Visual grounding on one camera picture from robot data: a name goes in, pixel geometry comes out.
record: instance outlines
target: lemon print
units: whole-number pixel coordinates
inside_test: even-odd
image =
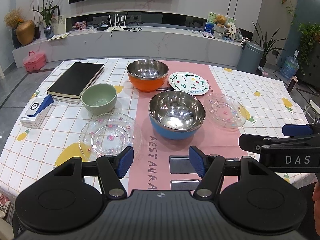
[[[283,104],[285,106],[285,108],[287,108],[289,110],[289,112],[292,111],[292,103],[287,99],[287,98],[282,98]]]
[[[37,91],[32,95],[32,97],[31,97],[30,99],[36,97],[37,95],[39,95],[39,93],[40,93],[40,90],[37,90]]]
[[[22,141],[23,139],[25,139],[29,132],[30,129],[25,130],[22,134],[19,134],[19,136],[17,137],[17,141]]]
[[[243,106],[238,107],[241,115],[246,118],[249,122],[255,123],[256,121],[253,119],[253,117],[250,117],[250,113],[248,112],[247,109],[245,109]]]
[[[117,94],[119,94],[123,90],[122,86],[114,86],[114,87],[117,90]]]
[[[261,96],[261,94],[260,94],[260,92],[259,92],[258,90],[255,91],[254,95],[255,95],[256,97]]]
[[[284,180],[285,180],[286,182],[290,183],[290,179],[289,179],[288,173],[284,174],[284,175],[283,175],[283,178],[284,178]]]
[[[84,143],[81,143],[81,147],[83,149],[89,149],[89,146],[86,146]],[[90,152],[85,152],[82,154],[79,148],[79,143],[73,143],[65,148],[59,157],[56,160],[55,166],[59,166],[65,161],[69,160],[72,157],[81,157],[83,162],[88,162],[90,157]]]

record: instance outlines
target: white box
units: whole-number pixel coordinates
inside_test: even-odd
[[[27,128],[39,129],[52,104],[51,95],[37,96],[26,113],[20,117],[21,124]]]

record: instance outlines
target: green ceramic bowl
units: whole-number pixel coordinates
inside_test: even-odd
[[[110,84],[93,85],[83,92],[81,101],[95,115],[109,113],[115,107],[117,90]]]

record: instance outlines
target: decorative plate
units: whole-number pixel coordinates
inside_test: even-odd
[[[208,96],[204,107],[214,123],[227,130],[237,130],[247,121],[241,114],[243,106],[234,98],[223,94],[213,93]]]
[[[169,76],[168,81],[175,90],[187,92],[193,96],[203,95],[209,91],[208,82],[190,72],[175,72]]]
[[[83,127],[79,147],[82,153],[91,152],[90,161],[95,161],[107,154],[117,156],[127,146],[132,146],[137,154],[141,141],[141,130],[134,119],[121,113],[106,113]]]

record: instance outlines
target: trash can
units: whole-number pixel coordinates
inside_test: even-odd
[[[247,41],[243,46],[237,70],[254,74],[259,66],[263,53],[263,48],[253,42]]]

